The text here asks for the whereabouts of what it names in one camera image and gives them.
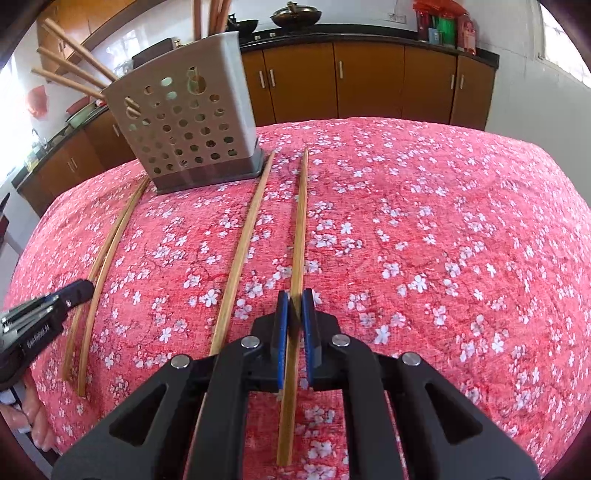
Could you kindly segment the person's left hand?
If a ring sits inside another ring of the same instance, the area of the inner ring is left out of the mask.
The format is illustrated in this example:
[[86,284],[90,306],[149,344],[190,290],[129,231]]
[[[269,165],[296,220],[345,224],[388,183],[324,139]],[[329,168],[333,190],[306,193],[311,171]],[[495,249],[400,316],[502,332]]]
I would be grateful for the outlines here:
[[12,431],[30,428],[33,444],[43,452],[55,446],[55,434],[49,424],[45,406],[39,399],[37,388],[30,370],[22,378],[25,396],[21,409],[1,404],[1,414]]

